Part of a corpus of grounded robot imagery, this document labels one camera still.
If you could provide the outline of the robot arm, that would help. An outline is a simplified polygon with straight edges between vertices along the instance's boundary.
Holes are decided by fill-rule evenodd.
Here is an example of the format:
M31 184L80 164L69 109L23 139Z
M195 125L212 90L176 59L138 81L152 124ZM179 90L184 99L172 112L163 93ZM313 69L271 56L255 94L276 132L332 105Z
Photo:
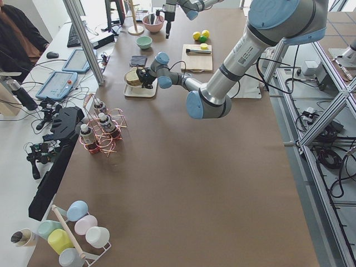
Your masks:
M195 119L221 118L231 110L227 93L268 47L280 41L302 45L322 39L326 31L328 1L252 1L243 36L207 83L188 73L172 72L165 52L150 67L138 70L143 86L158 81L161 88L180 85L188 90L187 112Z
M202 12L214 4L221 2L220 0L166 0L163 5L166 23L166 39L169 39L171 24L175 20L176 7L180 6L189 20L195 19L199 12Z

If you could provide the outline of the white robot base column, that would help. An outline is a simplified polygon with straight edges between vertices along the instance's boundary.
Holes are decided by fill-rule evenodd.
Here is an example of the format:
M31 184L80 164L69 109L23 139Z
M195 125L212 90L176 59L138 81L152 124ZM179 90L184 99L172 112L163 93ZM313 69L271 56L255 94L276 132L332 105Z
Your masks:
M230 98L255 98L260 99L262 97L259 87L259 81L244 76L241 78L228 92Z

